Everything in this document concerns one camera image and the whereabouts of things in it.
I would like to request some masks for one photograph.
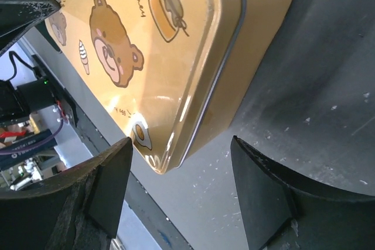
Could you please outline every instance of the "table surface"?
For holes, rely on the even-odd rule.
[[[313,179],[375,195],[373,2],[294,0],[227,131],[162,176],[135,152],[133,174],[194,249],[248,249],[233,135]],[[26,38],[106,140],[123,138],[64,55],[36,30]]]

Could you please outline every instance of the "metal tin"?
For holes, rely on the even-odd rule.
[[[61,0],[49,33],[159,174],[229,125],[291,0]]]

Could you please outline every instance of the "bear face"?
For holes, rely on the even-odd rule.
[[[66,19],[61,12],[56,12],[48,18],[53,34],[62,46],[66,45]]]
[[[118,14],[106,0],[94,0],[90,15],[91,40],[105,72],[117,87],[127,87],[134,70],[142,70],[144,56],[130,42]]]

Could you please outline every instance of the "bear nose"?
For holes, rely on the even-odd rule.
[[[108,56],[110,58],[113,58],[114,57],[114,52],[113,52],[112,46],[108,45],[107,51],[108,51]]]

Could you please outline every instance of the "wire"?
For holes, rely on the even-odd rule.
[[[42,141],[40,141],[38,143],[34,143],[33,145],[26,146],[26,147],[24,147],[22,149],[12,149],[12,150],[1,149],[0,150],[0,155],[11,155],[13,153],[26,152],[27,150],[39,148],[40,146],[43,146],[44,144],[46,144],[49,141],[51,141],[61,131],[61,129],[63,128],[63,125],[64,125],[64,121],[65,120],[62,117],[62,112],[60,110],[59,110],[59,113],[60,113],[60,116],[61,116],[60,126],[56,130],[55,133],[53,133],[52,135],[48,136],[46,139],[44,139],[44,140],[42,140]]]
[[[17,65],[16,65],[16,62],[15,62],[15,60],[14,60],[14,57],[16,57],[17,60],[18,60],[21,64],[23,64],[25,67],[27,67],[29,70],[31,70],[31,71],[33,72],[33,74],[35,75],[35,72],[34,72],[34,69],[32,68],[32,66],[30,66],[29,64],[27,64],[27,62],[25,62],[24,60],[22,60],[22,58],[21,58],[21,57],[15,52],[15,51],[9,51],[8,54],[9,54],[9,59],[10,59],[12,65],[13,65],[13,69],[14,69],[14,71],[13,71],[13,75],[12,75],[12,77],[9,78],[9,79],[7,79],[7,81],[12,80],[12,79],[15,78],[16,75],[17,75]]]

